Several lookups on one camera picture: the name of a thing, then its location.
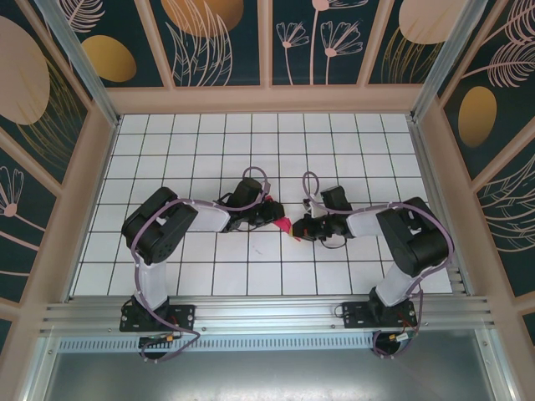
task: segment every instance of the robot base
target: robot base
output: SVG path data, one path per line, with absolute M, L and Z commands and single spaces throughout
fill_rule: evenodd
M 193 330 L 195 305 L 170 305 L 169 298 L 154 311 L 166 322 L 177 327 Z M 120 332 L 169 332 L 170 329 L 157 321 L 132 297 L 131 305 L 121 308 Z
M 344 319 L 345 328 L 403 328 L 403 319 L 412 327 L 417 324 L 415 306 L 409 300 L 385 308 L 380 318 L 374 316 L 369 302 L 344 302 L 341 307 L 339 317 Z

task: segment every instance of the white grid mat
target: white grid mat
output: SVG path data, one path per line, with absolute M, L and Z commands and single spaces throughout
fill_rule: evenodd
M 162 185 L 213 201 L 232 192 L 249 165 L 270 177 L 271 195 L 303 217 L 301 176 L 340 184 L 354 208 L 413 196 L 427 200 L 402 114 L 126 115 L 71 293 L 130 295 L 134 264 L 120 228 Z M 170 295 L 367 294 L 391 265 L 382 238 L 337 250 L 297 242 L 276 226 L 254 232 L 192 232 L 169 259 Z M 426 292 L 451 292 L 446 271 Z

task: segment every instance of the black grid line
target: black grid line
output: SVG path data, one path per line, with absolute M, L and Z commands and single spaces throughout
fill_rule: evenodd
M 305 159 L 307 161 L 307 171 L 309 171 L 310 167 L 308 166 L 307 125 L 304 120 L 304 113 L 303 113 L 303 129 L 304 129 L 304 153 L 305 153 Z M 310 177 L 307 177 L 307 180 L 308 180 L 308 192 L 310 192 Z M 314 242 L 314 244 L 312 244 L 312 254 L 314 258 L 314 280 L 316 281 L 316 295 L 318 295 L 318 268 L 317 268 L 317 262 L 316 262 L 316 241 Z
M 354 118 L 354 122 L 357 124 L 357 132 L 359 132 L 359 121 L 357 120 L 356 115 L 355 115 L 355 118 Z M 359 139 L 359 146 L 360 146 L 360 151 L 362 151 L 362 144 L 360 143 L 360 139 Z M 362 160 L 362 164 L 364 166 L 364 174 L 366 175 L 366 164 L 364 163 L 364 160 Z M 371 192 L 369 191 L 368 177 L 366 177 L 366 188 L 368 188 L 369 203 L 372 204 L 372 202 L 371 202 Z M 381 272 L 383 274 L 383 278 L 385 278 L 385 269 L 383 268 L 383 263 L 382 263 L 382 259 L 381 259 L 381 250 L 380 250 L 380 246 L 379 246 L 379 237 L 376 237 L 375 241 L 377 242 L 377 252 L 379 253 Z
M 277 152 L 278 152 L 278 195 L 281 198 L 281 141 L 279 139 L 279 123 L 278 123 L 278 113 L 277 113 Z M 284 261 L 283 261 L 283 236 L 280 237 L 279 252 L 281 258 L 281 295 L 284 294 Z
M 249 165 L 252 165 L 252 114 L 251 114 L 251 133 L 249 134 Z M 245 273 L 245 295 L 249 295 L 249 247 L 251 246 L 251 231 L 247 230 L 247 268 Z
M 103 168 L 105 173 L 104 173 L 104 179 L 102 180 L 102 188 L 100 190 L 99 199 L 97 200 L 97 205 L 94 208 L 93 215 L 90 217 L 90 220 L 89 220 L 89 231 L 86 234 L 85 243 L 83 245 L 84 249 L 82 250 L 82 253 L 81 253 L 81 256 L 80 256 L 80 260 L 79 260 L 79 263 L 78 263 L 79 264 L 78 271 L 76 272 L 76 278 L 74 279 L 73 288 L 70 291 L 71 295 L 74 295 L 76 293 L 76 287 L 78 286 L 78 279 L 80 277 L 80 273 L 82 272 L 82 268 L 84 267 L 85 252 L 87 251 L 87 248 L 89 246 L 89 239 L 91 238 L 91 234 L 93 232 L 93 226 L 94 226 L 94 221 L 96 220 L 97 210 L 99 209 L 100 201 L 102 200 L 102 194 L 104 193 L 104 187 L 106 185 L 106 179 L 105 178 L 108 175 L 108 169 L 110 168 L 111 160 L 113 159 L 113 154 L 115 152 L 115 147 L 117 146 L 117 140 L 119 139 L 120 129 L 123 126 L 123 121 L 124 120 L 125 120 L 124 116 L 121 116 L 120 122 L 119 122 L 119 126 L 117 127 L 118 134 L 115 136 L 115 142 L 112 145 L 113 149 L 112 149 L 112 151 L 110 153 L 110 157 L 108 159 L 107 165 Z
M 197 137 L 195 140 L 195 153 L 197 153 L 197 145 L 199 143 L 199 130 L 201 129 L 201 115 L 199 114 L 199 122 L 197 123 Z M 190 181 L 190 191 L 187 194 L 188 198 L 191 198 L 191 188 L 193 186 L 193 171 L 195 171 L 195 156 L 193 156 L 193 165 L 191 166 L 191 181 Z M 182 249 L 181 249 L 181 269 L 178 271 L 178 281 L 176 282 L 176 294 L 178 295 L 178 289 L 181 284 L 181 274 L 182 274 L 182 260 L 184 259 L 184 248 L 186 247 L 187 235 L 184 236 L 182 240 Z
M 380 118 L 381 118 L 381 125 L 383 125 L 383 131 L 385 131 L 385 123 L 383 123 L 382 114 L 380 114 Z M 390 159 L 390 167 L 392 167 L 392 174 L 394 175 L 395 190 L 397 190 L 397 192 L 398 192 L 398 197 L 399 197 L 400 201 L 403 201 L 401 199 L 400 186 L 398 185 L 398 180 L 397 180 L 397 178 L 395 176 L 394 162 L 392 161 L 392 155 L 390 154 L 390 147 L 388 145 L 388 138 L 386 137 L 386 132 L 385 132 L 385 141 L 386 141 L 386 149 L 388 150 L 388 158 Z
M 225 154 L 225 138 L 227 137 L 227 116 L 228 114 L 225 114 L 225 123 L 223 125 L 223 145 L 222 145 L 222 155 Z M 223 182 L 223 156 L 221 156 L 221 169 L 219 169 L 219 196 L 221 196 L 221 186 Z M 211 270 L 211 295 L 214 295 L 214 282 L 216 280 L 216 254 L 217 254 L 217 238 L 219 237 L 219 233 L 216 233 L 216 239 L 214 240 L 214 267 Z
M 126 206 L 125 220 L 126 220 L 126 217 L 128 217 L 128 209 L 129 209 L 129 206 L 130 206 L 130 199 L 132 198 L 132 193 L 134 192 L 135 176 L 137 175 L 137 170 L 140 167 L 141 151 L 143 150 L 143 144 L 145 143 L 145 137 L 146 137 L 147 127 L 149 126 L 149 120 L 150 120 L 150 116 L 147 117 L 147 123 L 145 125 L 145 135 L 143 136 L 143 140 L 141 141 L 140 154 L 137 157 L 137 163 L 135 165 L 134 182 L 132 182 L 132 188 L 130 188 L 130 197 L 128 199 L 128 204 L 129 205 Z M 120 249 L 120 240 L 121 240 L 121 238 L 119 236 L 119 243 L 117 244 L 117 250 L 115 251 L 115 259 L 113 261 L 114 265 L 113 265 L 113 267 L 111 269 L 110 283 L 108 284 L 108 291 L 106 292 L 106 294 L 108 294 L 108 295 L 110 294 L 111 282 L 114 279 L 115 265 L 117 264 L 117 256 L 119 255 L 119 249 Z
M 329 126 L 331 127 L 331 140 L 333 142 L 333 151 L 334 151 L 334 135 L 333 135 L 333 125 L 331 124 L 331 114 L 329 114 Z M 334 168 L 336 170 L 336 184 L 340 185 L 340 178 L 339 178 L 339 175 L 338 175 L 338 163 L 336 163 L 336 156 L 334 157 Z M 345 255 L 347 256 L 347 263 L 348 263 L 349 289 L 350 289 L 351 293 L 353 293 L 353 282 L 351 280 L 351 268 L 349 266 L 349 250 L 348 250 L 347 243 L 345 244 L 344 248 L 345 248 Z

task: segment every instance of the flower illustration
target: flower illustration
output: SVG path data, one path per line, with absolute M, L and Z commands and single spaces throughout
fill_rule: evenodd
M 368 0 L 348 1 L 342 0 L 312 0 L 312 5 L 317 11 L 327 11 L 333 8 L 353 8 L 364 6 Z
M 327 69 L 325 71 L 325 84 L 329 84 L 329 63 L 332 57 L 354 54 L 362 51 L 362 42 L 358 30 L 359 23 L 339 23 L 333 31 L 333 22 L 321 24 L 321 40 L 324 43 L 327 56 Z
M 316 39 L 316 26 L 318 25 L 318 15 L 321 11 L 354 8 L 364 6 L 368 0 L 312 0 L 312 6 L 316 10 L 312 25 L 312 41 L 310 45 L 310 84 L 314 85 L 314 44 Z
M 284 55 L 286 57 L 286 70 L 288 71 L 288 78 L 290 85 L 293 85 L 292 74 L 290 73 L 290 64 L 288 62 L 288 49 L 303 46 L 308 43 L 308 36 L 304 36 L 305 30 L 303 23 L 289 23 L 286 27 L 285 23 L 277 24 L 278 38 L 284 47 Z
M 23 192 L 24 174 L 13 170 L 13 178 L 9 176 L 8 168 L 0 167 L 0 216 L 13 217 L 17 215 L 17 204 Z
M 5 165 L 0 167 L 0 216 L 16 217 L 29 226 L 37 228 L 40 231 L 44 231 L 44 228 L 38 226 L 37 224 L 33 224 L 31 221 L 26 220 L 17 213 L 18 202 L 20 201 L 20 195 L 23 192 L 23 184 L 24 173 L 22 171 L 14 169 L 13 175 L 10 175 L 9 170 Z M 29 249 L 33 249 L 34 251 L 39 249 L 38 246 L 23 241 L 15 236 L 11 236 L 6 232 L 0 231 L 0 236 L 19 245 L 26 246 Z

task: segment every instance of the cable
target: cable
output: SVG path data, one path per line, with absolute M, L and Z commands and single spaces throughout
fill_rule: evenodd
M 426 271 L 422 272 L 421 275 L 410 285 L 410 287 L 405 292 L 406 297 L 410 297 L 413 290 L 416 288 L 416 286 L 420 284 L 420 282 L 424 278 L 426 278 L 430 274 L 438 272 L 439 270 L 443 269 L 444 267 L 448 266 L 451 263 L 451 260 L 453 258 L 453 252 L 455 250 L 455 247 L 453 245 L 453 240 L 451 239 L 450 234 L 448 233 L 446 228 L 444 228 L 444 226 L 434 216 L 430 215 L 426 211 L 423 211 L 419 207 L 416 207 L 413 205 L 407 205 L 406 203 L 402 203 L 402 202 L 390 202 L 385 205 L 363 207 L 361 209 L 357 209 L 356 211 L 337 211 L 335 209 L 329 209 L 328 207 L 325 207 L 321 205 L 320 203 L 318 203 L 310 194 L 310 190 L 308 189 L 308 186 L 307 186 L 307 179 L 309 179 L 309 177 L 312 177 L 314 181 L 316 182 L 316 189 L 315 189 L 313 196 L 316 196 L 319 193 L 319 178 L 312 171 L 307 171 L 306 173 L 303 174 L 303 190 L 307 198 L 310 200 L 310 203 L 312 203 L 319 209 L 322 209 L 329 213 L 338 214 L 338 215 L 356 215 L 359 213 L 364 213 L 366 211 L 379 211 L 379 210 L 384 210 L 384 209 L 402 208 L 402 209 L 407 209 L 409 211 L 414 211 L 418 213 L 420 216 L 425 217 L 428 221 L 430 221 L 432 224 L 436 226 L 438 231 L 441 232 L 441 234 L 444 236 L 444 239 L 446 240 L 446 244 L 448 245 L 448 256 L 440 265 L 436 267 L 431 267 L 427 269 Z
M 420 309 L 418 311 L 418 323 L 416 324 L 416 327 L 414 327 L 414 330 L 415 330 L 415 336 L 418 335 L 418 332 L 420 331 L 420 325 L 421 325 L 421 317 L 422 317 L 422 313 L 423 313 L 423 310 L 424 310 L 424 291 L 423 290 L 420 290 L 419 292 L 417 292 L 414 297 L 418 297 L 420 296 Z M 379 330 L 377 332 L 374 333 L 374 337 L 372 338 L 372 351 L 374 352 L 375 355 L 377 355 L 379 358 L 384 358 L 384 357 L 390 357 L 390 359 L 394 359 L 394 358 L 398 358 L 399 356 L 403 355 L 404 353 L 407 352 L 407 350 L 411 347 L 412 345 L 412 342 L 414 341 L 415 338 L 412 338 L 411 340 L 409 340 L 409 342 L 407 343 L 407 345 L 405 345 L 405 347 L 393 354 L 393 355 L 389 355 L 388 353 L 384 352 L 383 350 L 381 349 L 378 349 L 377 348 L 377 338 L 379 337 L 379 335 L 381 334 L 382 332 Z
M 165 319 L 162 319 L 156 313 L 154 313 L 154 311 L 150 308 L 149 303 L 147 302 L 145 296 L 143 295 L 143 292 L 141 291 L 141 284 L 140 284 L 140 262 L 141 262 L 141 259 L 140 259 L 139 255 L 135 252 L 135 248 L 137 247 L 137 243 L 140 241 L 140 238 L 143 236 L 143 234 L 145 233 L 147 228 L 158 217 L 160 217 L 164 212 L 166 212 L 171 207 L 176 206 L 176 205 L 178 205 L 180 203 L 185 204 L 185 205 L 195 205 L 195 204 L 197 204 L 197 205 L 209 206 L 209 207 L 214 207 L 216 209 L 221 209 L 221 210 L 224 210 L 224 211 L 246 211 L 246 210 L 251 209 L 252 207 L 258 205 L 260 202 L 262 202 L 262 199 L 267 194 L 269 194 L 269 190 L 271 188 L 271 185 L 268 182 L 268 176 L 266 175 L 265 171 L 262 170 L 259 167 L 256 167 L 256 166 L 247 167 L 243 171 L 242 178 L 245 178 L 246 173 L 248 171 L 251 171 L 251 170 L 258 170 L 263 176 L 264 183 L 263 183 L 263 187 L 262 187 L 262 193 L 250 205 L 243 206 L 243 207 L 227 207 L 227 206 L 223 206 L 223 205 L 218 205 L 217 203 L 214 203 L 214 202 L 207 202 L 205 200 L 193 200 L 193 199 L 182 199 L 182 198 L 176 199 L 176 200 L 172 200 L 168 204 L 166 204 L 163 207 L 161 207 L 161 209 L 159 209 L 154 215 L 152 215 L 149 218 L 149 220 L 147 220 L 147 222 L 141 227 L 141 229 L 138 231 L 138 233 L 135 235 L 134 240 L 132 241 L 132 246 L 130 247 L 130 253 L 131 253 L 132 257 L 134 258 L 134 262 L 135 262 L 135 274 L 134 274 L 135 290 L 136 290 L 136 294 L 139 297 L 141 305 L 143 305 L 143 307 L 146 309 L 146 311 L 157 322 L 160 322 L 161 324 L 169 327 L 173 332 L 183 332 L 183 333 L 191 334 L 191 335 L 195 336 L 192 340 L 188 341 L 182 347 L 178 348 L 175 352 L 167 353 L 166 355 L 164 355 L 163 357 L 161 357 L 159 359 L 148 359 L 146 357 L 145 350 L 146 350 L 147 346 L 150 345 L 150 344 L 148 344 L 148 345 L 146 344 L 141 349 L 141 356 L 143 357 L 145 362 L 151 361 L 152 363 L 158 363 L 158 362 L 168 361 L 168 360 L 174 358 L 175 356 L 177 356 L 178 354 L 180 354 L 182 351 L 184 351 L 189 346 L 191 346 L 195 341 L 197 341 L 199 339 L 201 334 L 199 332 L 196 332 L 196 331 L 193 331 L 193 330 L 189 330 L 189 329 L 182 328 L 182 327 L 177 327 L 177 326 L 167 322 Z
M 325 241 L 324 240 L 319 240 L 321 242 L 321 245 L 325 246 L 327 249 L 340 249 L 340 248 L 343 248 L 344 246 L 347 245 L 348 243 L 348 239 L 347 238 L 344 238 L 345 241 L 342 245 L 338 245 L 338 246 L 326 246 L 325 245 Z

